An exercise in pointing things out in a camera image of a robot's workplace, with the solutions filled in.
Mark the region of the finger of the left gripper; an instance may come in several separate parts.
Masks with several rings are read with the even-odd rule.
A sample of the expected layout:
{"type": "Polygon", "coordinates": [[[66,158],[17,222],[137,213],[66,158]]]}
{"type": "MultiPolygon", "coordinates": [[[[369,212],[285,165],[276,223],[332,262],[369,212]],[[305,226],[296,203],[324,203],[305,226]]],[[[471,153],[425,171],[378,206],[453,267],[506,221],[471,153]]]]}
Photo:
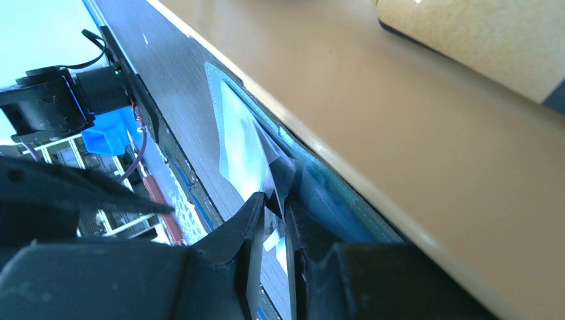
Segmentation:
{"type": "Polygon", "coordinates": [[[170,205],[135,194],[107,175],[1,157],[1,246],[76,237],[84,213],[171,214],[170,205]]]}

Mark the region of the green card holder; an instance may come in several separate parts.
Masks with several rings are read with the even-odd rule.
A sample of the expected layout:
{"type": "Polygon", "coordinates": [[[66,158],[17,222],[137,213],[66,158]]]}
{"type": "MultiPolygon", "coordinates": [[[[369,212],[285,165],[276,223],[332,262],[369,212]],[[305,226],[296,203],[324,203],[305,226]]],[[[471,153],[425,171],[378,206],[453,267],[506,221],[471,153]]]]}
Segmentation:
{"type": "Polygon", "coordinates": [[[296,195],[310,215],[345,241],[401,243],[389,225],[226,69],[205,63],[219,136],[219,171],[243,198],[265,192],[281,213],[296,195]]]}

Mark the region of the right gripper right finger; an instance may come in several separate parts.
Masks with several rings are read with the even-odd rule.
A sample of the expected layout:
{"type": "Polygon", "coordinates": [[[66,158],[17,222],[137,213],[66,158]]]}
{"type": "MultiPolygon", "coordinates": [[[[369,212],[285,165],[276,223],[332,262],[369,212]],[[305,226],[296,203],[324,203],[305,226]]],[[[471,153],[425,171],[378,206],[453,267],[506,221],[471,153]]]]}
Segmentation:
{"type": "Polygon", "coordinates": [[[348,243],[295,196],[284,203],[293,319],[491,319],[413,245],[348,243]]]}

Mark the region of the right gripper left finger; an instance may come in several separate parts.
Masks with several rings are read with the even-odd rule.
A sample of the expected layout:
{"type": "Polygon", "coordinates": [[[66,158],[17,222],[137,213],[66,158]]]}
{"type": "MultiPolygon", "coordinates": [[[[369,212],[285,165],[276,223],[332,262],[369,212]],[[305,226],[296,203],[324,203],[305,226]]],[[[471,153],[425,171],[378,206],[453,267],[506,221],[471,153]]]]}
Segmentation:
{"type": "Polygon", "coordinates": [[[265,194],[191,246],[39,243],[1,271],[2,319],[255,319],[265,194]]]}

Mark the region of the yellow oval tray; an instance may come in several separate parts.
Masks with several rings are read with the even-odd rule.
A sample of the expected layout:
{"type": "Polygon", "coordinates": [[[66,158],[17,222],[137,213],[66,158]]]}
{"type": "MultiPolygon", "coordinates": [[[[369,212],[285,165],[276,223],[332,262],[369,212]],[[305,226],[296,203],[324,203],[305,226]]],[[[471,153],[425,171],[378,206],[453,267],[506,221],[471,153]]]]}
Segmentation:
{"type": "Polygon", "coordinates": [[[399,39],[373,1],[153,1],[503,319],[564,318],[564,118],[399,39]]]}

